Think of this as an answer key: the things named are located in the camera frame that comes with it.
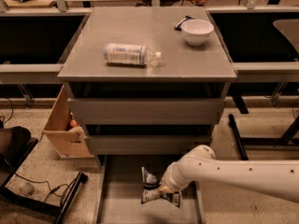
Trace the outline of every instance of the drawer bottom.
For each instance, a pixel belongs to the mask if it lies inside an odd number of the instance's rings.
[[[180,208],[164,199],[141,204],[141,167],[160,180],[179,155],[108,156],[96,223],[199,223],[195,186],[182,192]]]

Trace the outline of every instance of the bottle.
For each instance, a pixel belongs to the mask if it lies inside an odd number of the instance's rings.
[[[125,63],[147,65],[161,58],[161,52],[142,45],[106,43],[104,45],[104,59],[107,63]]]

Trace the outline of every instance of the black stand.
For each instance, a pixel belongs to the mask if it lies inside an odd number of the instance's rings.
[[[294,138],[299,131],[299,116],[280,138],[242,138],[236,127],[235,118],[232,114],[229,115],[229,120],[230,126],[234,131],[235,140],[240,150],[242,160],[248,158],[246,149],[299,150],[299,139]]]
[[[23,161],[27,158],[27,156],[30,154],[37,143],[37,139],[31,138],[29,143],[24,146],[24,148],[19,152],[18,156],[10,164],[12,166],[12,171],[10,167],[8,171],[7,167],[0,166],[0,197],[4,198],[4,201],[7,203],[12,203],[46,214],[48,216],[55,217],[55,220],[53,222],[54,224],[62,223],[64,215],[76,194],[79,184],[85,183],[88,179],[85,174],[78,173],[75,181],[73,182],[73,185],[69,188],[68,194],[65,196],[65,202],[62,206],[52,205],[26,198],[15,194],[14,192],[6,188],[6,184],[9,182],[10,178],[15,175],[18,168],[21,166]]]

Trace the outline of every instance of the white robotic arm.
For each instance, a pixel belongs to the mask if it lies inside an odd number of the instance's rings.
[[[208,146],[198,146],[170,164],[160,190],[173,193],[201,180],[299,203],[299,161],[217,161]]]

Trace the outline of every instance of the bottle cap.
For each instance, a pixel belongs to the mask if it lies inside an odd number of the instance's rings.
[[[156,59],[160,59],[161,58],[161,52],[156,52]]]

